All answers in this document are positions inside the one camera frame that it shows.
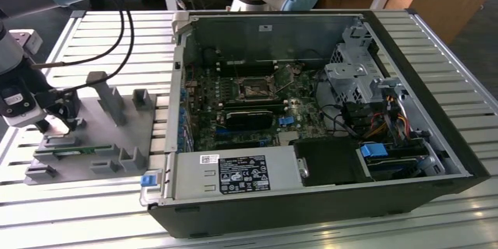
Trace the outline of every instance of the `power supply label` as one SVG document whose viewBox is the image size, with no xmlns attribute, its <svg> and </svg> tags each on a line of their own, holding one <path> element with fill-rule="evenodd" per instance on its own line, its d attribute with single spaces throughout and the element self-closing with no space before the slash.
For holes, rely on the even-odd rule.
<svg viewBox="0 0 498 249">
<path fill-rule="evenodd" d="M 218 160 L 219 191 L 223 195 L 270 190 L 264 156 L 231 157 Z"/>
</svg>

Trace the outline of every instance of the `blue latch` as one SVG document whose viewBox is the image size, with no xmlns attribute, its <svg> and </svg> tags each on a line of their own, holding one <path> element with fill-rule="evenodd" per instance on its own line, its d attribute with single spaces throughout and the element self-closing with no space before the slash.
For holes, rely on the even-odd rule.
<svg viewBox="0 0 498 249">
<path fill-rule="evenodd" d="M 153 187 L 157 185 L 157 176 L 155 175 L 141 175 L 140 186 L 141 187 Z"/>
<path fill-rule="evenodd" d="M 279 125 L 290 125 L 294 123 L 294 117 L 279 118 Z"/>
<path fill-rule="evenodd" d="M 360 148 L 360 153 L 363 157 L 386 157 L 387 151 L 382 143 L 368 143 L 364 144 Z"/>
</svg>

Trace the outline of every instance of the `green circuit board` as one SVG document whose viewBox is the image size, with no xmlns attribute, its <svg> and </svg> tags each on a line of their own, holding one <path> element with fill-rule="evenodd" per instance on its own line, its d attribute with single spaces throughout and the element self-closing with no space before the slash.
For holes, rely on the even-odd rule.
<svg viewBox="0 0 498 249">
<path fill-rule="evenodd" d="M 194 71 L 194 76 L 187 76 L 195 151 L 280 146 L 292 138 L 327 135 L 312 95 L 316 70 L 302 71 L 299 65 L 290 63 L 278 66 L 270 76 L 223 78 L 215 69 Z M 247 104 L 238 111 L 250 112 L 255 107 L 252 103 L 276 100 L 283 105 L 275 106 L 284 106 L 284 111 L 272 114 L 268 128 L 236 132 L 227 129 L 223 118 L 231 111 L 226 104 Z M 280 125 L 279 119 L 288 117 L 292 123 Z"/>
</svg>

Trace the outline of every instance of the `aluminum table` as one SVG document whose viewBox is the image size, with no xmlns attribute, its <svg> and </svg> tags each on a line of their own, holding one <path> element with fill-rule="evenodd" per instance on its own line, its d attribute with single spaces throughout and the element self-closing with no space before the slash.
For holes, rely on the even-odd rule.
<svg viewBox="0 0 498 249">
<path fill-rule="evenodd" d="M 159 95 L 151 168 L 163 156 L 172 69 L 171 11 L 133 12 L 136 46 L 121 73 L 109 80 L 121 94 L 147 88 Z M 498 246 L 498 104 L 416 15 L 375 12 L 428 89 L 482 160 L 491 178 L 411 213 L 344 220 L 202 239 L 173 239 L 139 203 L 139 177 L 49 185 L 23 184 L 41 140 L 35 127 L 11 128 L 0 143 L 0 247 L 83 248 L 490 248 Z M 89 58 L 119 35 L 116 12 L 72 17 L 48 62 Z M 52 85 L 85 81 L 88 71 L 112 72 L 129 42 L 84 65 L 48 72 Z M 394 70 L 383 56 L 386 68 Z M 91 89 L 80 96 L 95 96 Z"/>
</svg>

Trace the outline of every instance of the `circuit board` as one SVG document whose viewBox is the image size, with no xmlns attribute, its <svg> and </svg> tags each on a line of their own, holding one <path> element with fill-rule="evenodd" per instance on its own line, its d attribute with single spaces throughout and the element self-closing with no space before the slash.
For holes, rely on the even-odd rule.
<svg viewBox="0 0 498 249">
<path fill-rule="evenodd" d="M 276 64 L 268 76 L 222 77 L 216 68 L 192 69 L 185 86 L 195 151 L 283 146 L 327 135 L 315 73 L 294 63 Z"/>
</svg>

